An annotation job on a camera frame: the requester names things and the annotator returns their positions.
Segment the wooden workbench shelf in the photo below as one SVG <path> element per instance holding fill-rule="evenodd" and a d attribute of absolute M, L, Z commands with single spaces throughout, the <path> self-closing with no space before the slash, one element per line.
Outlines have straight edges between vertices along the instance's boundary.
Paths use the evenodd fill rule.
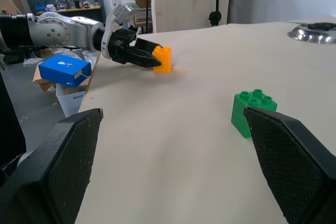
<path fill-rule="evenodd" d="M 87 11 L 87 10 L 99 10 L 101 9 L 101 6 L 91 6 L 89 8 L 69 8 L 69 9 L 59 9 L 56 11 L 52 11 L 52 12 L 56 12 L 56 13 L 67 13 L 67 12 L 81 12 L 81 11 Z M 38 15 L 44 13 L 46 11 L 39 11 L 37 12 Z"/>

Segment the green toy brick cube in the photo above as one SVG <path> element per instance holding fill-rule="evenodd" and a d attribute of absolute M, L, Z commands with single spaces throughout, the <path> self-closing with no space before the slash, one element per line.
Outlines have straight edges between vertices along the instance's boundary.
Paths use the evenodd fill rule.
<path fill-rule="evenodd" d="M 242 91 L 236 94 L 234 96 L 231 123 L 244 138 L 251 137 L 247 120 L 244 117 L 244 109 L 247 106 L 276 111 L 278 104 L 272 97 L 264 94 L 261 89 L 255 89 L 252 92 Z"/>

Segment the orange toy brick cube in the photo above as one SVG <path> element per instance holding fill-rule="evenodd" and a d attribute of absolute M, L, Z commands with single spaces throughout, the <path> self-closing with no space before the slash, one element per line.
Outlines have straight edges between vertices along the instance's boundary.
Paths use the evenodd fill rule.
<path fill-rule="evenodd" d="M 160 66 L 154 67 L 154 73 L 170 73 L 172 71 L 172 53 L 169 46 L 156 46 L 152 56 L 161 62 Z"/>

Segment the white plastic bin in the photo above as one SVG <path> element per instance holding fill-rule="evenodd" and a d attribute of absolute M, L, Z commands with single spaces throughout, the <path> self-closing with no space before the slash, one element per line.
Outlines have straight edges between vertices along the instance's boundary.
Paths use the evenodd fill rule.
<path fill-rule="evenodd" d="M 86 86 L 72 88 L 56 84 L 56 97 L 65 117 L 78 113 L 85 92 Z"/>

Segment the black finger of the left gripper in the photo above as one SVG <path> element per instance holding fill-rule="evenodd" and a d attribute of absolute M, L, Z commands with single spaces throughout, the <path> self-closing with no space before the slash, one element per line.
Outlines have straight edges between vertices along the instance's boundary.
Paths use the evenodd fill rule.
<path fill-rule="evenodd" d="M 134 47 L 136 49 L 140 49 L 143 51 L 154 51 L 156 47 L 162 47 L 162 46 L 160 44 L 145 39 L 137 38 Z"/>
<path fill-rule="evenodd" d="M 126 49 L 126 59 L 128 63 L 143 67 L 143 68 L 153 68 L 159 67 L 162 63 L 156 59 L 148 51 L 141 49 L 136 49 L 133 47 Z"/>

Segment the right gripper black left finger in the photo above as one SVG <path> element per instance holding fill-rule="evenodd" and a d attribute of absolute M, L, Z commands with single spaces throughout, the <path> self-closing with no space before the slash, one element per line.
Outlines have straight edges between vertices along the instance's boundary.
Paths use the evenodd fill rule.
<path fill-rule="evenodd" d="M 75 224 L 102 119 L 96 108 L 55 125 L 0 188 L 0 224 Z"/>

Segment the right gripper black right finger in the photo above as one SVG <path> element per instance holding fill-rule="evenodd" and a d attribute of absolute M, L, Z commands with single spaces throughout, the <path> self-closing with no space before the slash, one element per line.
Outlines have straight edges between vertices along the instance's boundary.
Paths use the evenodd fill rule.
<path fill-rule="evenodd" d="M 336 224 L 336 156 L 297 119 L 249 106 L 244 117 L 288 224 Z"/>

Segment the shiny metal bowl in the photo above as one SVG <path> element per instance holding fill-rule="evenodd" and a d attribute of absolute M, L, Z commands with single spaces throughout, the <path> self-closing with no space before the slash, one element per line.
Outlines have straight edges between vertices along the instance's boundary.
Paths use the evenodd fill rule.
<path fill-rule="evenodd" d="M 316 44 L 336 44 L 336 23 L 297 23 L 288 33 L 292 39 Z"/>

